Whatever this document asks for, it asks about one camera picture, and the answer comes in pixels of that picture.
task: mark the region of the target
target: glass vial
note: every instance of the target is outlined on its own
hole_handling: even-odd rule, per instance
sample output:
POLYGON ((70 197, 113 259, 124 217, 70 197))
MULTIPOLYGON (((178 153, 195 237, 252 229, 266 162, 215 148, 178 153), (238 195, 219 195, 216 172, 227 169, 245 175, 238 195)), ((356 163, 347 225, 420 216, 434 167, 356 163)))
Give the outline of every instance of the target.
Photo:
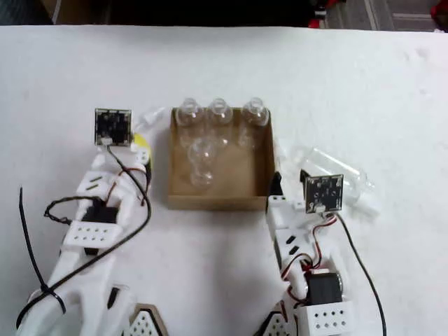
POLYGON ((353 168, 317 148, 311 149, 304 156, 300 168, 311 176, 343 174, 343 202, 370 216, 379 213, 379 205, 374 194, 375 185, 369 181, 364 171, 353 168))
POLYGON ((241 147, 257 149, 265 136, 270 113, 260 98, 252 98, 241 111, 238 144, 241 147))
POLYGON ((196 138, 204 136, 204 109, 193 98, 185 99, 176 110, 176 124, 179 142, 188 148, 196 138))
POLYGON ((226 147, 232 140, 232 126, 232 109, 224 99, 214 99, 207 111, 207 128, 219 148, 226 147))
POLYGON ((216 142, 206 136, 195 139, 188 149, 191 164, 190 181, 197 189, 207 189, 214 179, 214 162, 216 159, 216 142))

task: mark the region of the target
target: open cardboard box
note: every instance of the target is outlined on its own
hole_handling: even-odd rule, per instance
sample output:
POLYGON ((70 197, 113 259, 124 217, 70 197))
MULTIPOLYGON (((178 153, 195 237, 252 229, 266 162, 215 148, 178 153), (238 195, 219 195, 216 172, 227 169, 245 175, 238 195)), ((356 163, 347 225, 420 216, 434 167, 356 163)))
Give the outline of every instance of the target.
POLYGON ((271 119, 257 150, 238 146, 241 109, 233 108, 232 141, 218 153, 213 184, 198 190, 190 182, 191 165, 187 150, 179 143, 174 108, 171 112, 171 147, 168 203, 173 209, 264 210, 274 175, 271 119))

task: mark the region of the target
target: hole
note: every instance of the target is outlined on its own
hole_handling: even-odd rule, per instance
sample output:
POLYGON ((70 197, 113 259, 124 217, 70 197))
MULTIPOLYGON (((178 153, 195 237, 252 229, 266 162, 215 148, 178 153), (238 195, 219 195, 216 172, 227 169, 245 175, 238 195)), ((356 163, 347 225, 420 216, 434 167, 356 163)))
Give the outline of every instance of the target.
POLYGON ((103 176, 98 176, 98 177, 92 178, 89 182, 96 182, 98 180, 101 180, 102 178, 103 178, 103 176))
POLYGON ((91 189, 95 189, 98 186, 97 184, 91 185, 90 187, 86 188, 86 190, 91 190, 91 189))
POLYGON ((291 244, 292 242, 294 242, 295 236, 291 236, 288 238, 288 240, 286 241, 287 244, 291 244))
POLYGON ((299 246, 294 246, 290 251, 289 251, 289 255, 293 255, 295 252, 297 252, 297 250, 299 249, 299 246))

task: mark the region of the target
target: black circuit board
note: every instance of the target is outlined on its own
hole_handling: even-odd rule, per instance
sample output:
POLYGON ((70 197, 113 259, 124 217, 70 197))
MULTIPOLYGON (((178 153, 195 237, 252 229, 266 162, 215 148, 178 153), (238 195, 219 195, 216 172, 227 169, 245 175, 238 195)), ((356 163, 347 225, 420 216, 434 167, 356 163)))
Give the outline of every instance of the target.
POLYGON ((95 109, 95 145, 131 146, 131 110, 95 109))
POLYGON ((341 210, 343 186, 344 175, 308 176, 304 188, 307 214, 341 210))

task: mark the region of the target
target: white tabletop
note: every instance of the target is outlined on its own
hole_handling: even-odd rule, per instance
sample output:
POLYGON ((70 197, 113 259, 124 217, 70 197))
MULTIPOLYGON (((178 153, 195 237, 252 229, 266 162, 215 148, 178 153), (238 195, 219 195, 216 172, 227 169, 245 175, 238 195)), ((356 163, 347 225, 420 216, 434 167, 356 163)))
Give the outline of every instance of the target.
MULTIPOLYGON (((45 206, 70 196, 95 153, 95 107, 173 106, 184 97, 242 105, 262 97, 274 135, 326 149, 379 185, 381 216, 344 211, 390 335, 448 329, 448 36, 289 28, 0 27, 0 326, 12 332, 39 287, 18 213, 19 185, 45 277, 63 225, 45 206)), ((150 227, 121 249, 117 279, 156 304, 170 335, 252 335, 286 284, 262 213, 170 211, 168 118, 155 151, 150 227)), ((74 205, 66 206, 69 216, 74 205)), ((340 226, 358 315, 380 335, 377 306, 340 226)))

